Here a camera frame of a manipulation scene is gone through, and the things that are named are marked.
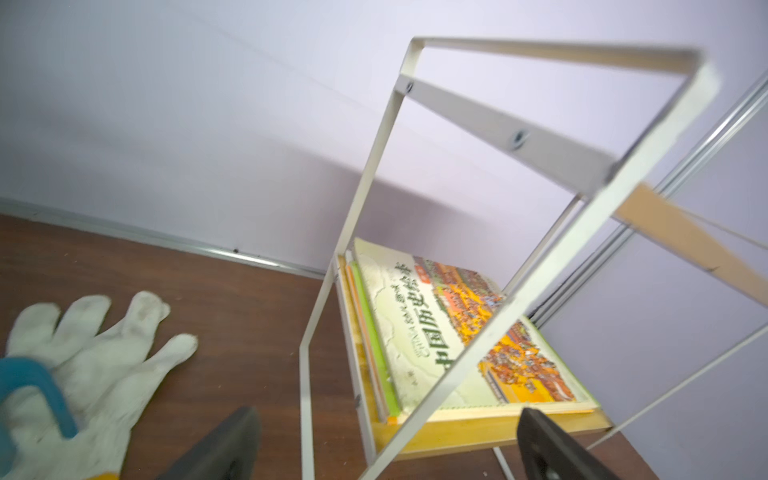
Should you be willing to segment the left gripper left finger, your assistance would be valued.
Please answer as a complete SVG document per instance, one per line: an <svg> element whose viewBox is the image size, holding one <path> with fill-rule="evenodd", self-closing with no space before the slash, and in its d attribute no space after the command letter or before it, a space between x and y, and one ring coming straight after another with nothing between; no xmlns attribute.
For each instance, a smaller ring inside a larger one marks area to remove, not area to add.
<svg viewBox="0 0 768 480"><path fill-rule="evenodd" d="M242 406L171 464L158 479L250 479L261 432L257 410Z"/></svg>

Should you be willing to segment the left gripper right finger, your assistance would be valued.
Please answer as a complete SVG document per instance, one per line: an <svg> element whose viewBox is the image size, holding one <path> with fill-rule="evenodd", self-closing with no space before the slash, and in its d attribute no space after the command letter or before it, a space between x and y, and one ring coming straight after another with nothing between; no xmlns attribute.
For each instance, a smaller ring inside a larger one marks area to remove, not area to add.
<svg viewBox="0 0 768 480"><path fill-rule="evenodd" d="M619 480L540 410L522 410L517 441L528 479Z"/></svg>

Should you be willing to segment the yellow white bookshelf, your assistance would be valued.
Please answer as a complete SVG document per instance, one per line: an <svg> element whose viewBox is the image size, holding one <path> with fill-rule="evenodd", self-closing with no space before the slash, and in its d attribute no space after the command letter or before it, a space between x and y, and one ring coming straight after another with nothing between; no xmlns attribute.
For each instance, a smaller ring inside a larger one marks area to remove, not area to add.
<svg viewBox="0 0 768 480"><path fill-rule="evenodd" d="M427 48L666 72L680 74L684 80L629 151L622 158L614 159L528 120L418 79L415 71L419 56ZM378 477L392 463L440 402L468 375L471 364L491 349L503 330L544 293L611 217L620 218L635 231L743 295L766 302L767 282L763 277L644 182L679 136L711 103L719 87L718 74L707 54L695 47L449 37L411 39L337 249L343 250L352 239L400 108L408 99L567 189L580 210L563 214L539 242L506 287L500 312L461 354L457 365L427 394L414 418L405 423L382 451L375 453L364 471L365 478Z"/></svg>

